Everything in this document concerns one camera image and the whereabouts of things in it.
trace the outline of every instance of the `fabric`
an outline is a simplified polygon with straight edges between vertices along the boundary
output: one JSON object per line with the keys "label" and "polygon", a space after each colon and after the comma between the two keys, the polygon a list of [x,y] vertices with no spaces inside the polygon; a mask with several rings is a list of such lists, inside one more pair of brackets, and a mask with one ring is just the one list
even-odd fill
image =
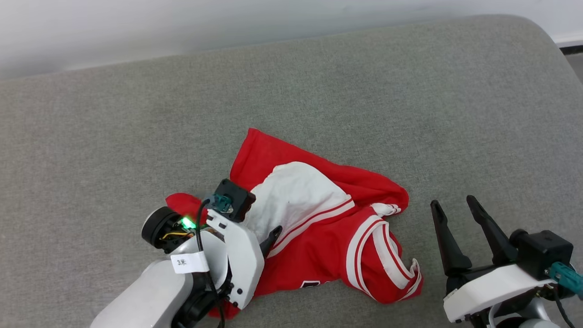
{"label": "fabric", "polygon": [[[230,178],[255,194],[244,224],[258,242],[283,227],[255,296],[338,279],[381,303],[421,292],[417,261],[405,267],[401,247],[382,220],[408,204],[407,192],[386,177],[336,165],[250,129]],[[169,196],[167,203],[182,215],[192,215],[201,202],[180,193]],[[229,319],[238,313],[228,302],[224,307]]]}
{"label": "fabric", "polygon": [[[452,327],[433,199],[477,266],[492,255],[468,194],[507,233],[550,229],[573,242],[583,271],[581,104],[556,45],[512,16],[0,82],[0,327],[89,327],[163,256],[140,237],[147,215],[170,194],[215,190],[250,127],[405,188],[409,206],[390,230],[424,284],[390,305],[341,281],[277,292],[228,328]],[[580,301],[563,304],[583,326]]]}

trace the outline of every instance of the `teal connector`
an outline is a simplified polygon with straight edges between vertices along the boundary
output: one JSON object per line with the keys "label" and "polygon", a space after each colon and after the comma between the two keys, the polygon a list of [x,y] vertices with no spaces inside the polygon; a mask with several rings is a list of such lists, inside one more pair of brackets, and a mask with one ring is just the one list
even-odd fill
{"label": "teal connector", "polygon": [[549,277],[556,280],[559,285],[569,289],[583,300],[583,276],[576,273],[561,262],[555,262],[550,266]]}
{"label": "teal connector", "polygon": [[233,211],[232,201],[227,196],[213,194],[208,199],[210,200],[209,207],[217,212],[231,213]]}

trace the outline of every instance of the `black cable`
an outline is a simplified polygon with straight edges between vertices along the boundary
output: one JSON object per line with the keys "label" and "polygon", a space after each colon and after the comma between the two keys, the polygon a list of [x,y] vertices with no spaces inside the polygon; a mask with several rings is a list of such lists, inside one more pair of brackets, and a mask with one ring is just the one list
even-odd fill
{"label": "black cable", "polygon": [[[202,239],[201,239],[201,216],[202,210],[205,208],[205,205],[210,202],[210,199],[205,199],[201,206],[198,208],[198,212],[196,213],[196,227],[194,228],[196,234],[196,243],[198,244],[199,252],[202,252],[204,248],[202,247]],[[215,295],[215,306],[219,308],[220,314],[220,322],[218,328],[224,328],[224,312],[223,307],[219,301],[219,293],[217,293],[217,289],[215,288],[215,283],[213,282],[213,278],[210,276],[210,271],[205,272],[206,282],[210,285],[210,290]]]}
{"label": "black cable", "polygon": [[559,298],[559,292],[557,292],[558,287],[559,286],[551,289],[551,291],[553,292],[553,295],[554,295],[554,301],[557,302],[557,307],[559,308],[559,312],[561,312],[561,316],[563,317],[563,320],[565,320],[565,322],[567,323],[567,326],[569,326],[570,328],[575,328],[575,326],[573,325],[571,320],[569,320],[569,317],[565,313],[565,309],[563,308],[563,304],[561,304],[561,299]]}

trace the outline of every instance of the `white stripe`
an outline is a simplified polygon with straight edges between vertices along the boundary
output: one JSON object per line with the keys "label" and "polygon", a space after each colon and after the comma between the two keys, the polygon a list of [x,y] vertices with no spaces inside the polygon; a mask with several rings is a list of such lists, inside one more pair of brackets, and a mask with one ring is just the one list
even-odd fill
{"label": "white stripe", "polygon": [[[308,229],[308,227],[310,225],[312,225],[313,223],[336,217],[336,216],[348,211],[349,209],[351,209],[353,207],[354,207],[354,201],[350,201],[349,203],[346,203],[345,205],[343,205],[343,206],[341,206],[333,211],[319,214],[319,215],[311,218],[309,221],[306,221],[307,218],[304,219],[302,222],[305,222],[305,224],[303,226],[301,226],[300,228],[296,229],[295,231],[292,231],[292,232],[288,233],[286,236],[284,236],[281,239],[281,242],[269,252],[269,255],[267,256],[267,258],[275,256],[279,252],[281,252],[287,246],[287,244],[289,244],[292,241],[292,239],[301,235],[301,233],[304,232],[306,229]],[[298,226],[298,224],[295,224],[294,226],[292,226],[290,231],[297,226]]]}
{"label": "white stripe", "polygon": [[376,215],[371,215],[368,219],[366,219],[360,225],[360,227],[358,229],[356,229],[356,232],[352,236],[352,239],[350,240],[350,243],[348,244],[348,249],[346,251],[346,275],[348,277],[348,282],[350,282],[350,284],[353,287],[355,287],[361,291],[363,291],[363,289],[360,288],[360,286],[359,286],[358,280],[356,278],[356,268],[354,267],[354,259],[356,258],[357,247],[359,245],[360,240],[364,236],[364,233],[366,232],[366,230],[371,225],[378,222],[379,220],[380,220],[380,218]]}
{"label": "white stripe", "polygon": [[[302,218],[301,220],[298,220],[298,221],[297,221],[297,222],[295,222],[293,225],[289,226],[289,227],[288,227],[288,228],[287,228],[285,231],[283,231],[283,232],[282,232],[282,234],[279,236],[279,239],[278,239],[278,241],[276,241],[276,242],[275,242],[275,246],[277,246],[278,244],[282,243],[282,242],[283,242],[283,240],[285,239],[285,237],[287,237],[287,235],[289,234],[289,232],[290,232],[290,231],[292,231],[292,230],[293,230],[295,227],[298,227],[298,226],[302,225],[304,222],[311,221],[311,219],[310,219],[310,218],[312,218],[312,219],[315,219],[315,218],[316,218],[316,216],[325,215],[325,214],[327,214],[327,213],[324,213],[324,212],[326,212],[326,211],[330,210],[331,208],[338,207],[338,206],[340,206],[340,205],[342,205],[342,204],[346,203],[347,201],[349,201],[349,200],[351,200],[351,199],[352,199],[352,198],[350,197],[350,195],[346,195],[346,198],[345,198],[345,199],[343,199],[341,202],[339,202],[339,203],[336,203],[336,204],[334,204],[334,205],[332,205],[332,206],[326,206],[327,204],[320,204],[320,206],[326,206],[326,207],[325,207],[324,209],[322,209],[321,207],[318,207],[318,208],[317,208],[315,211],[313,211],[312,213],[310,213],[310,214],[308,214],[308,215],[304,216],[304,218]],[[352,206],[351,206],[350,208],[354,207],[354,201],[351,201],[351,202],[349,202],[348,204],[352,204]]]}
{"label": "white stripe", "polygon": [[411,286],[411,288],[409,288],[409,291],[407,292],[407,294],[405,294],[405,296],[401,297],[399,299],[399,301],[403,298],[407,298],[407,297],[413,295],[413,293],[417,290],[417,288],[419,287],[419,284],[421,283],[421,271],[419,270],[419,263],[417,262],[416,259],[413,259],[413,264],[411,265],[411,270],[417,271],[417,280]]}
{"label": "white stripe", "polygon": [[391,234],[389,233],[389,225],[388,224],[385,226],[385,234],[387,236],[387,242],[389,244],[389,247],[391,248],[389,251],[391,253],[393,253],[395,258],[397,259],[397,265],[399,267],[401,267],[401,269],[403,269],[403,271],[405,272],[407,277],[413,278],[415,276],[415,274],[413,273],[413,265],[411,265],[410,269],[407,269],[405,267],[405,265],[403,264],[403,261],[401,261],[401,257],[399,256],[399,249],[397,248],[397,245],[395,244],[395,242],[391,239]]}
{"label": "white stripe", "polygon": [[368,288],[366,287],[366,284],[364,283],[364,278],[363,278],[363,270],[362,270],[362,265],[361,265],[361,260],[362,260],[362,254],[363,254],[363,249],[364,249],[364,243],[366,242],[366,240],[368,239],[368,237],[375,231],[375,230],[379,230],[377,228],[379,228],[381,225],[385,224],[385,221],[377,221],[376,223],[374,223],[371,227],[371,229],[363,236],[363,241],[360,244],[359,250],[357,252],[357,257],[356,257],[356,272],[359,275],[359,279],[362,282],[363,288],[364,288],[364,292],[367,293],[370,297],[372,297],[375,301],[377,300],[376,298],[374,298],[374,296],[370,293],[370,291],[368,291]]}
{"label": "white stripe", "polygon": [[393,261],[390,251],[387,249],[383,230],[388,227],[389,224],[385,222],[384,229],[375,229],[373,232],[374,247],[377,250],[378,258],[381,260],[382,267],[385,269],[389,279],[391,279],[397,288],[403,289],[409,284],[410,278],[405,277],[401,273],[399,267],[397,267],[397,264]]}

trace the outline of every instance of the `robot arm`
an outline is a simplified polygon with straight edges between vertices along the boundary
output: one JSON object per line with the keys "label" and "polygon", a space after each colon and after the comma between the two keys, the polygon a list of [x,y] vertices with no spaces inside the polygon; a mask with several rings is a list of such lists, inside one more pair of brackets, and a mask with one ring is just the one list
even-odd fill
{"label": "robot arm", "polygon": [[[168,207],[150,214],[142,237],[169,254],[170,259],[148,266],[97,315],[91,328],[192,328],[223,300],[244,309],[259,282],[265,256],[281,233],[281,227],[277,227],[259,244],[241,224],[254,201],[253,194],[223,180],[211,199],[204,202],[210,204],[206,225],[200,228],[202,253],[192,220]],[[197,258],[204,269],[177,273],[184,269],[181,265],[192,264],[190,260]],[[196,272],[206,267],[207,272]]]}
{"label": "robot arm", "polygon": [[[448,277],[444,310],[449,321],[496,327],[497,317],[515,314],[519,317],[509,319],[504,327],[558,327],[549,321],[540,297],[559,299],[581,292],[581,276],[569,268],[573,244],[548,230],[529,235],[519,229],[509,239],[474,196],[468,196],[467,202],[492,250],[490,266],[472,267],[449,231],[439,202],[431,202]],[[553,268],[561,268],[561,273],[557,275]],[[562,275],[572,279],[565,281]]]}

